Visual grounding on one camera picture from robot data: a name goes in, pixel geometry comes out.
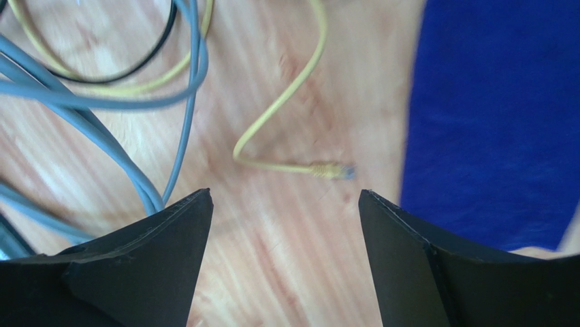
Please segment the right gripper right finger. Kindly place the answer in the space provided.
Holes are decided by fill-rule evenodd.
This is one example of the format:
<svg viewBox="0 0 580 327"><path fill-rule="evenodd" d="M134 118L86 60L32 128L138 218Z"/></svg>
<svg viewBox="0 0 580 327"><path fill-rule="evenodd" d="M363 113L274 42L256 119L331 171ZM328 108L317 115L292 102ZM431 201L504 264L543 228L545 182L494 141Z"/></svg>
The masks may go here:
<svg viewBox="0 0 580 327"><path fill-rule="evenodd" d="M579 256L478 244L370 190L359 215L384 326L578 326Z"/></svg>

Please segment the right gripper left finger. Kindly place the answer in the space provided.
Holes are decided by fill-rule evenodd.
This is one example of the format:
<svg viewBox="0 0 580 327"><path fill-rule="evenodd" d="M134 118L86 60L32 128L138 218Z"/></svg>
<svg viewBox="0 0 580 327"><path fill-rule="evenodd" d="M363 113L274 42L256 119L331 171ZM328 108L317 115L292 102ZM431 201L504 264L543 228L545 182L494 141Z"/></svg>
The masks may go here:
<svg viewBox="0 0 580 327"><path fill-rule="evenodd" d="M1 263L2 326L186 326L214 205L200 189L119 230Z"/></svg>

